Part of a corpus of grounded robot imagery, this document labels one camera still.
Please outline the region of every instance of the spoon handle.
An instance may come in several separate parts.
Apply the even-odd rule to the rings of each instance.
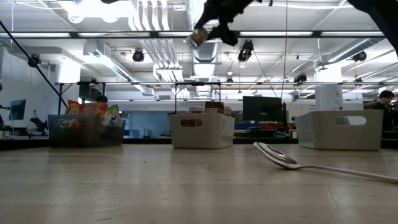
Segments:
[[[302,167],[299,167],[298,169],[304,169],[304,168],[314,168],[314,169],[323,169],[323,170],[328,170],[328,171],[341,172],[344,174],[357,175],[360,177],[366,177],[366,178],[380,180],[380,181],[388,182],[388,183],[392,183],[392,184],[398,184],[398,178],[388,177],[388,176],[384,176],[384,175],[368,174],[368,173],[364,173],[364,172],[345,170],[345,169],[339,169],[339,168],[334,168],[334,167],[323,167],[323,166],[302,166]]]

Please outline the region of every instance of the table surface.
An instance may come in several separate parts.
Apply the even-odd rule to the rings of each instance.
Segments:
[[[275,145],[301,164],[398,176],[398,152]],[[0,152],[0,223],[397,223],[398,185],[283,170],[250,145]]]

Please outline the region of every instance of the dark storage bin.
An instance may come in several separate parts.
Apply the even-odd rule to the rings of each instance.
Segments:
[[[62,121],[77,120],[76,128],[63,128]],[[90,115],[49,115],[49,137],[52,147],[103,147],[122,144],[125,121],[119,126],[102,124],[97,116]]]

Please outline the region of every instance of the silver spoon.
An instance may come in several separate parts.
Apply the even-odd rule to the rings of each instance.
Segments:
[[[254,146],[263,156],[265,156],[271,162],[277,164],[278,166],[286,168],[286,169],[304,169],[304,168],[323,169],[323,170],[328,170],[328,171],[341,172],[344,174],[357,175],[360,177],[366,177],[366,178],[375,179],[375,180],[388,182],[388,183],[392,183],[392,184],[398,184],[398,178],[395,178],[395,177],[388,177],[388,176],[377,175],[377,174],[367,174],[364,172],[344,170],[344,169],[339,169],[339,168],[334,168],[334,167],[301,166],[294,159],[290,158],[283,152],[277,150],[276,148],[274,148],[270,145],[267,145],[267,144],[264,144],[261,142],[255,142]]]

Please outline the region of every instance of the white storage bin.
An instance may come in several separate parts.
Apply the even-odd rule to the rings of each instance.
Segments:
[[[215,114],[170,116],[172,144],[176,148],[220,149],[233,145],[235,118]]]
[[[311,149],[379,150],[382,119],[383,110],[312,111],[295,119],[298,144]]]

